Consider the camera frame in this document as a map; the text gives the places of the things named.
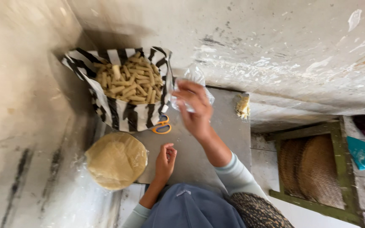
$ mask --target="round dough sheet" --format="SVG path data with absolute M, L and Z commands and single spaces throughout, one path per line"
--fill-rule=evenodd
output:
M 123 189 L 132 184 L 147 164 L 144 145 L 125 132 L 102 136 L 85 155 L 94 181 L 109 190 Z

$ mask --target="wooden frame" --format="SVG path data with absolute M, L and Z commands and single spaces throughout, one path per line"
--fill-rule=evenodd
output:
M 365 228 L 362 212 L 358 205 L 358 195 L 354 182 L 352 160 L 348 151 L 346 135 L 344 131 L 344 123 L 342 121 L 325 123 L 322 125 L 307 127 L 304 129 L 298 129 L 290 132 L 277 134 L 272 133 L 266 138 L 266 141 L 275 140 L 277 155 L 279 155 L 281 140 L 317 136 L 323 134 L 331 135 L 333 152 L 336 162 L 337 178 L 339 180 L 339 185 L 342 190 L 342 197 L 345 203 L 345 209 L 342 210 L 335 207 L 322 205 L 320 203 L 311 202 L 295 196 L 287 195 L 285 194 L 284 186 L 281 179 L 279 179 L 280 192 L 270 190 L 270 196 L 309 210 L 313 210 L 315 212 L 321 213 L 322 215 L 330 216 Z

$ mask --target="gray table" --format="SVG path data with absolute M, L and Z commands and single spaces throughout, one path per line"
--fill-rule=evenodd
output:
M 214 114 L 211 119 L 212 127 L 250 170 L 250 122 L 241 120 L 236 116 L 234 110 L 236 101 L 239 100 L 236 95 L 240 93 L 215 88 L 209 90 L 215 97 Z M 199 182 L 223 188 L 201 145 L 185 129 L 180 112 L 170 107 L 165 114 L 170 118 L 172 125 L 172 130 L 169 133 L 162 135 L 147 130 L 133 134 L 149 151 L 147 167 L 138 178 L 138 182 L 149 184 L 154 179 L 155 161 L 159 154 L 160 145 L 170 142 L 174 143 L 174 148 L 178 153 L 174 172 L 168 184 Z

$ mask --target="black and white striped bag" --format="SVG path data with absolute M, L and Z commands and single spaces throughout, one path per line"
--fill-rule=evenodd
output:
M 124 65 L 137 51 L 159 68 L 164 86 L 160 101 L 155 104 L 133 105 L 125 101 L 107 97 L 101 85 L 93 80 L 98 69 L 94 62 L 106 59 L 111 64 Z M 153 127 L 170 105 L 175 78 L 170 67 L 171 51 L 160 47 L 126 48 L 105 51 L 84 51 L 81 48 L 66 53 L 62 63 L 81 79 L 88 82 L 93 96 L 93 106 L 102 121 L 114 129 L 124 132 L 141 132 Z

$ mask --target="orange scissors handle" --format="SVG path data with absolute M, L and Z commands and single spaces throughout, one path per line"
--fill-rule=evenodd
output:
M 160 126 L 157 126 L 157 127 L 154 127 L 153 129 L 152 129 L 152 131 L 154 132 L 154 133 L 157 133 L 157 134 L 167 134 L 168 132 L 170 132 L 171 131 L 171 125 L 168 123 L 169 122 L 169 117 L 168 116 L 166 116 L 166 115 L 162 115 L 161 117 L 160 117 L 160 119 L 162 118 L 162 117 L 165 117 L 166 118 L 166 120 L 165 121 L 159 121 L 158 122 L 158 124 L 160 124 Z M 163 131 L 159 131 L 159 130 L 161 130 L 161 129 L 164 129 L 164 128 L 168 128 L 168 130 L 167 131 L 165 131 L 165 132 L 163 132 Z

